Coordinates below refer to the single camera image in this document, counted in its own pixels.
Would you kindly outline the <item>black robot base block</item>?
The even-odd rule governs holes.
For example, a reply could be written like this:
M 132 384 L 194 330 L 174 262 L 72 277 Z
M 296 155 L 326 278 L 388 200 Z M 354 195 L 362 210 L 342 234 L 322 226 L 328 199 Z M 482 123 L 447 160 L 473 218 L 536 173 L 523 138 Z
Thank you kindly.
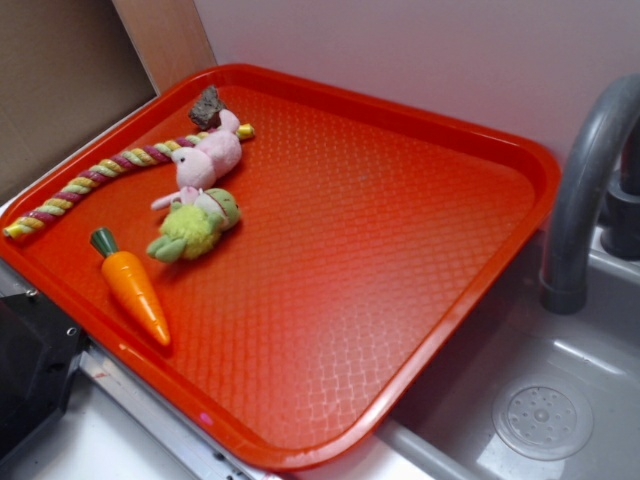
M 66 412 L 86 344 L 82 328 L 48 297 L 1 299 L 1 462 Z

